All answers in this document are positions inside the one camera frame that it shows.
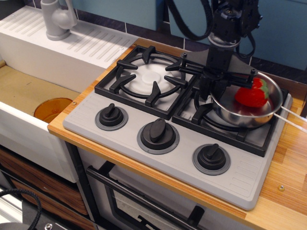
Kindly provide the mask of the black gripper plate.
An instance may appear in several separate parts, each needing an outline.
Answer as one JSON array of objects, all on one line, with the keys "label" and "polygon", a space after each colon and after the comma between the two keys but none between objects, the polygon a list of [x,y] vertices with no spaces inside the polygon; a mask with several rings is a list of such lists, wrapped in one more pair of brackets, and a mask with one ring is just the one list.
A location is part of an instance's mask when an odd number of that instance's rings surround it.
[{"label": "black gripper plate", "polygon": [[211,94],[212,102],[218,102],[231,85],[251,88],[254,77],[258,75],[255,68],[240,60],[231,49],[210,47],[204,51],[184,52],[180,58],[180,71],[202,74],[200,97],[206,100]]}]

